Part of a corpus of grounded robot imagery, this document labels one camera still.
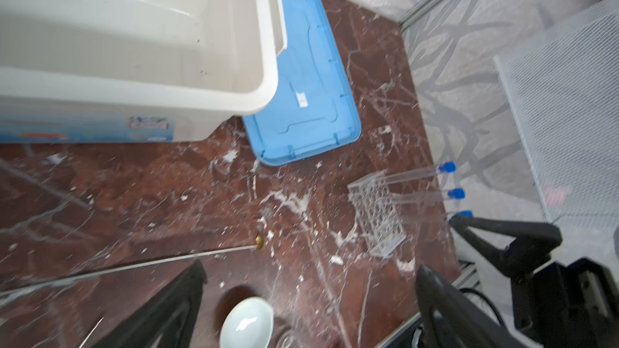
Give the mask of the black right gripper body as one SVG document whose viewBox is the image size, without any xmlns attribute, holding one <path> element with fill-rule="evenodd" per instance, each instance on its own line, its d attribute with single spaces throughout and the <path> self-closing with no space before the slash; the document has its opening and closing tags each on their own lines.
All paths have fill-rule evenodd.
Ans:
<svg viewBox="0 0 619 348">
<path fill-rule="evenodd" d="M 510 278 L 514 326 L 544 347 L 617 347 L 618 286 L 607 267 L 581 258 L 551 262 L 556 242 L 516 238 Z"/>
</svg>

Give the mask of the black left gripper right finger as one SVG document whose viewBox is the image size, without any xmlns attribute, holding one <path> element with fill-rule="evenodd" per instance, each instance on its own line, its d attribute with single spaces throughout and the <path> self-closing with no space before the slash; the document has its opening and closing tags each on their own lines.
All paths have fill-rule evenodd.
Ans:
<svg viewBox="0 0 619 348">
<path fill-rule="evenodd" d="M 426 347 L 523 346 L 425 264 L 418 269 L 415 291 Z"/>
</svg>

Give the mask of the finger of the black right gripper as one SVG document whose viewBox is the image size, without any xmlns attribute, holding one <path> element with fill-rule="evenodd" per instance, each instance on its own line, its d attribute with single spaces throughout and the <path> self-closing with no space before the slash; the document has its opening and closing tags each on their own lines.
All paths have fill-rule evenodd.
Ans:
<svg viewBox="0 0 619 348">
<path fill-rule="evenodd" d="M 533 273 L 563 243 L 559 227 L 546 222 L 518 222 L 456 214 L 451 228 L 503 276 Z"/>
</svg>

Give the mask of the clear test tube rack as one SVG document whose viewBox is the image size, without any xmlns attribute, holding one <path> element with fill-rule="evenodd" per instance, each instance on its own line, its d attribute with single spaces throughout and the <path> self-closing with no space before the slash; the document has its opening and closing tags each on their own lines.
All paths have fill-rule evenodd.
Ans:
<svg viewBox="0 0 619 348">
<path fill-rule="evenodd" d="M 374 172 L 348 185 L 348 198 L 368 252 L 382 259 L 390 258 L 406 239 L 385 177 L 385 171 Z"/>
</svg>

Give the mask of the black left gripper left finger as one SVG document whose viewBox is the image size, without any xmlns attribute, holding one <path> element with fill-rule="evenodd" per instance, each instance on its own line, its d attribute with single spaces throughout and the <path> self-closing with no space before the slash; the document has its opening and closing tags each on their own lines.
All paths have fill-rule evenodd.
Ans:
<svg viewBox="0 0 619 348">
<path fill-rule="evenodd" d="M 188 347 L 206 284 L 203 265 L 196 261 L 95 346 Z"/>
</svg>

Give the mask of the blue capped test tube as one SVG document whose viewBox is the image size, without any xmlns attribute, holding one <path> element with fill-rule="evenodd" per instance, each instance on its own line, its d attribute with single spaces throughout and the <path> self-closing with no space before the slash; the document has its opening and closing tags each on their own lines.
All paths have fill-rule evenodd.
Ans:
<svg viewBox="0 0 619 348">
<path fill-rule="evenodd" d="M 449 212 L 446 213 L 447 219 L 450 219 L 454 216 L 463 216 L 463 217 L 473 217 L 473 212 L 470 210 L 463 210 L 463 211 L 457 211 L 457 212 Z"/>
<path fill-rule="evenodd" d="M 454 188 L 441 191 L 425 191 L 416 193 L 390 195 L 395 204 L 420 204 L 420 203 L 436 203 L 446 200 L 462 200 L 466 198 L 466 193 L 463 188 Z"/>
<path fill-rule="evenodd" d="M 387 185 L 392 185 L 424 178 L 432 178 L 440 174 L 453 173 L 456 170 L 457 166 L 454 162 L 446 162 L 439 165 L 434 164 L 430 167 L 425 167 L 422 169 L 413 169 L 396 174 L 390 174 L 384 177 L 384 181 Z"/>
</svg>

